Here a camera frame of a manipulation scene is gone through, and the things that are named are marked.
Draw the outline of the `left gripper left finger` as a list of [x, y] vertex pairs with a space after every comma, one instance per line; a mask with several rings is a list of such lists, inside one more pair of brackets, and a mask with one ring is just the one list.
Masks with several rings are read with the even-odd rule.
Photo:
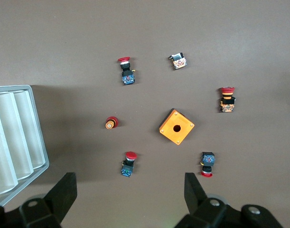
[[44, 197], [27, 200], [8, 212], [0, 206], [0, 228], [62, 228], [76, 198], [76, 174], [68, 172]]

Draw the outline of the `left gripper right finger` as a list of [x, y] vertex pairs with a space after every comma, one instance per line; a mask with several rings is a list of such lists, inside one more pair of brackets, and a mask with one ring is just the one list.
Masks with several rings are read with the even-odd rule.
[[189, 213], [174, 228], [284, 228], [262, 206], [246, 204], [238, 211], [208, 197], [194, 173], [185, 174], [184, 198]]

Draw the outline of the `grey grooved tray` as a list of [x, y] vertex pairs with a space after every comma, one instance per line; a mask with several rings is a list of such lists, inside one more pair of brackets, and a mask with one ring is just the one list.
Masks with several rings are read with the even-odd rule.
[[0, 206], [48, 167], [31, 86], [0, 86]]

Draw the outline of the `red emergency stop orange block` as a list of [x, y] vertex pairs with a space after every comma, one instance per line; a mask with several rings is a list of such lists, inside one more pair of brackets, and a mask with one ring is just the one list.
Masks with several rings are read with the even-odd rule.
[[220, 100], [220, 112], [231, 113], [234, 111], [236, 98], [233, 97], [235, 88], [226, 86], [221, 87], [220, 91], [222, 93], [222, 98]]

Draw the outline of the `orange contact block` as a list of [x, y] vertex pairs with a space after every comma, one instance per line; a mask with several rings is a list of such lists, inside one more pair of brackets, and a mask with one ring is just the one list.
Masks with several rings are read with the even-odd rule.
[[187, 66], [187, 61], [183, 53], [177, 53], [169, 56], [169, 59], [172, 60], [173, 66], [175, 69], [181, 69]]

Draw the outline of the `brown paper table cover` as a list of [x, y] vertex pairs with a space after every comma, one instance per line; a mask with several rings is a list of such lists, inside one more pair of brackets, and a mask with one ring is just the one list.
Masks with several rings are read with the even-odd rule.
[[[64, 228], [173, 228], [188, 212], [185, 173], [212, 151], [206, 193], [290, 228], [290, 0], [0, 0], [7, 85], [31, 85], [50, 160], [7, 210], [73, 171]], [[231, 113], [220, 112], [226, 86]], [[172, 108], [195, 124], [180, 145], [159, 132]], [[106, 129], [110, 116], [119, 124]], [[126, 152], [137, 154], [130, 177]]]

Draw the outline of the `orange button enclosure box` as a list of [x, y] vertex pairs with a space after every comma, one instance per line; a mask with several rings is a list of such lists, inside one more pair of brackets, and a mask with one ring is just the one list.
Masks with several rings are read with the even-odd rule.
[[172, 108], [159, 126], [159, 132], [176, 145], [180, 145], [195, 124], [177, 109]]

